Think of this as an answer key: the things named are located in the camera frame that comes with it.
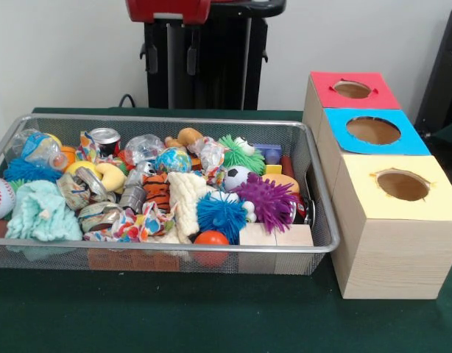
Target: purple spiky ball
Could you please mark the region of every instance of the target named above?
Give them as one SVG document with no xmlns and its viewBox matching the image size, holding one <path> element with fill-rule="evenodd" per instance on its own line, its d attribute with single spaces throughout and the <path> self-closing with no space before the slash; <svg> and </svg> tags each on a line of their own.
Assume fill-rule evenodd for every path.
<svg viewBox="0 0 452 353">
<path fill-rule="evenodd" d="M 298 201 L 296 196 L 291 195 L 291 186 L 275 185 L 275 181 L 264 181 L 259 175 L 249 173 L 247 183 L 243 182 L 231 192 L 255 205 L 257 220 L 264 223 L 268 233 L 275 227 L 285 232 L 285 227 L 289 229 L 289 224 L 293 223 L 292 203 Z"/>
</svg>

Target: metal basket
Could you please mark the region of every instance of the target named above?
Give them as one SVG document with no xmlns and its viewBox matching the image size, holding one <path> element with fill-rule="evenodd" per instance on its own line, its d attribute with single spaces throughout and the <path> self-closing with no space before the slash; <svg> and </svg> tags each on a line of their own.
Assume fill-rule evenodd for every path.
<svg viewBox="0 0 452 353">
<path fill-rule="evenodd" d="M 22 129 L 39 129 L 58 136 L 65 145 L 77 146 L 80 131 L 101 126 L 116 129 L 124 143 L 147 133 L 162 138 L 176 136 L 182 128 L 193 127 L 215 139 L 231 134 L 254 143 L 281 145 L 283 153 L 292 157 L 295 179 L 303 195 L 315 201 L 314 246 L 42 243 L 0 238 L 0 268 L 309 275 L 323 256 L 339 244 L 336 219 L 313 136 L 306 125 L 296 122 L 33 114 L 15 121 L 0 142 L 0 173 L 7 166 L 4 156 L 10 140 Z"/>
</svg>

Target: baseball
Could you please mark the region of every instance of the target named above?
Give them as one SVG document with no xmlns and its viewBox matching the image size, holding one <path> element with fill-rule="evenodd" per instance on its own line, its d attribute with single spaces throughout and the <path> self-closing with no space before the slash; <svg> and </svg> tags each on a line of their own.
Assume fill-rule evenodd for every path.
<svg viewBox="0 0 452 353">
<path fill-rule="evenodd" d="M 8 182 L 0 179 L 0 219 L 5 217 L 15 206 L 15 193 Z"/>
</svg>

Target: white wall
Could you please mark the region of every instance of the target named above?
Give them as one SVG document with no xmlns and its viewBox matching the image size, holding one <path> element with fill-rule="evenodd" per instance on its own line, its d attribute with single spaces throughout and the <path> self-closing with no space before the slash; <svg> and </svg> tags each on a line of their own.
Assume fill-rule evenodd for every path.
<svg viewBox="0 0 452 353">
<path fill-rule="evenodd" d="M 259 108 L 301 110 L 310 70 L 381 71 L 414 118 L 451 8 L 289 0 L 269 19 Z M 111 107 L 126 92 L 146 106 L 143 39 L 122 0 L 0 0 L 0 134 L 33 107 Z"/>
</svg>

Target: cardboard inside hole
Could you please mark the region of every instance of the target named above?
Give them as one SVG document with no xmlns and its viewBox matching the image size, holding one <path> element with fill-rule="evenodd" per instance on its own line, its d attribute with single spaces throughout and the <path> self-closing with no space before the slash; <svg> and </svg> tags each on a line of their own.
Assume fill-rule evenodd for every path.
<svg viewBox="0 0 452 353">
<path fill-rule="evenodd" d="M 377 183 L 388 195 L 400 200 L 417 201 L 429 194 L 428 183 L 410 171 L 385 171 L 378 175 Z"/>
<path fill-rule="evenodd" d="M 396 125 L 381 118 L 362 116 L 354 118 L 347 123 L 347 130 L 359 140 L 374 145 L 389 145 L 401 137 Z"/>
<path fill-rule="evenodd" d="M 367 85 L 355 81 L 339 81 L 333 88 L 341 96 L 351 99 L 364 99 L 372 92 Z"/>
</svg>

